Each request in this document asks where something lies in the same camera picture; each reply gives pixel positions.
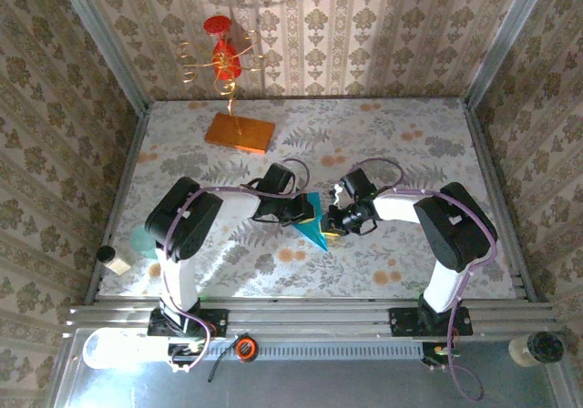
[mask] wall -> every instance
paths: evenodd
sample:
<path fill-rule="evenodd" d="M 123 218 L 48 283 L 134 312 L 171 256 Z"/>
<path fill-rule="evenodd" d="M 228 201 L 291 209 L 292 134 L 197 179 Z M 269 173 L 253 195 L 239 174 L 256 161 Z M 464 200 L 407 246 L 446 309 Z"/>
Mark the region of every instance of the wall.
<path fill-rule="evenodd" d="M 151 100 L 215 97 L 210 68 L 179 78 L 176 45 L 233 18 L 233 38 L 259 28 L 270 66 L 240 78 L 243 97 L 462 96 L 512 0 L 96 0 Z"/>
<path fill-rule="evenodd" d="M 583 0 L 539 0 L 478 107 L 537 293 L 583 385 Z"/>
<path fill-rule="evenodd" d="M 0 18 L 0 405 L 40 406 L 136 118 L 68 0 Z"/>

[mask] teal triangular block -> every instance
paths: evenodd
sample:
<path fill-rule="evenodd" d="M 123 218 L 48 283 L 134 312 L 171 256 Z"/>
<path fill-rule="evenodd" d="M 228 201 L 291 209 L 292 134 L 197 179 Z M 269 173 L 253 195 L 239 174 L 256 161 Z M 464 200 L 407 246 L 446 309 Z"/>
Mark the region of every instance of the teal triangular block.
<path fill-rule="evenodd" d="M 317 192 L 308 193 L 308 201 L 313 206 L 315 219 L 301 224 L 294 224 L 293 227 L 299 230 L 308 240 L 316 244 L 318 247 L 328 251 L 326 237 L 320 232 L 320 220 L 322 219 L 320 194 Z"/>

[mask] orange wooden base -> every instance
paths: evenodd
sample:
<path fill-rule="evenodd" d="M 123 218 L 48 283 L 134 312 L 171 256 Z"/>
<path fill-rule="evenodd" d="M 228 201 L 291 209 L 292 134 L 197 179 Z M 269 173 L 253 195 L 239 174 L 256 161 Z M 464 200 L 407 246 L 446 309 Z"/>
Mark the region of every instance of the orange wooden base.
<path fill-rule="evenodd" d="M 274 129 L 275 124 L 267 121 L 217 114 L 204 140 L 210 144 L 265 154 Z"/>

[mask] floral tablecloth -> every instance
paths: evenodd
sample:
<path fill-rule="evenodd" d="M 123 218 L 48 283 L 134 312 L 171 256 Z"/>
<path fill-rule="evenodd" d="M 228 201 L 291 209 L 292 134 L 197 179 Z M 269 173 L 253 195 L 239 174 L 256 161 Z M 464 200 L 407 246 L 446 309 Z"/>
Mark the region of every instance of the floral tablecloth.
<path fill-rule="evenodd" d="M 309 191 L 329 191 L 351 165 L 369 157 L 396 159 L 406 170 L 404 186 L 440 189 L 459 181 L 492 218 L 490 201 L 461 102 L 432 99 L 297 99 L 239 101 L 235 113 L 273 121 L 268 153 L 257 155 L 204 142 L 224 101 L 157 102 L 115 233 L 114 247 L 131 255 L 131 270 L 108 272 L 99 294 L 159 295 L 160 266 L 130 247 L 130 236 L 182 176 L 213 185 L 239 185 L 262 177 L 272 162 L 301 158 L 312 171 Z M 382 163 L 367 164 L 369 178 L 381 186 L 396 173 Z M 298 176 L 302 169 L 297 168 Z M 250 220 L 223 221 L 195 255 L 201 296 L 414 298 L 430 279 L 435 258 L 419 225 L 379 224 L 365 237 L 328 240 L 325 252 L 293 227 Z M 479 271 L 466 297 L 516 297 L 506 260 Z"/>

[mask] table surface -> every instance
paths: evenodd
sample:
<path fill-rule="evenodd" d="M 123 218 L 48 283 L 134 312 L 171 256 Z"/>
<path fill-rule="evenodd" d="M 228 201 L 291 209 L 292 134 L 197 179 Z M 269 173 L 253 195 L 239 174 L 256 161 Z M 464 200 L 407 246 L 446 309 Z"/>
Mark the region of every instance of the table surface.
<path fill-rule="evenodd" d="M 329 191 L 353 163 L 385 157 L 404 167 L 403 187 L 440 189 L 459 181 L 493 219 L 459 99 L 238 101 L 236 114 L 276 124 L 264 156 L 204 142 L 210 122 L 225 107 L 224 101 L 151 107 L 113 242 L 132 268 L 122 276 L 108 271 L 100 296 L 160 294 L 159 264 L 134 252 L 130 236 L 182 176 L 203 185 L 239 185 L 262 177 L 273 162 L 300 158 L 312 171 L 307 190 L 320 192 L 327 210 Z M 382 163 L 363 168 L 377 187 L 397 176 Z M 297 174 L 302 176 L 300 167 Z M 328 252 L 293 227 L 222 220 L 213 229 L 194 257 L 199 275 L 192 282 L 202 297 L 414 298 L 435 264 L 421 227 L 401 221 L 381 222 L 365 237 L 328 239 Z M 498 249 L 496 263 L 473 277 L 466 297 L 516 297 L 500 242 Z"/>

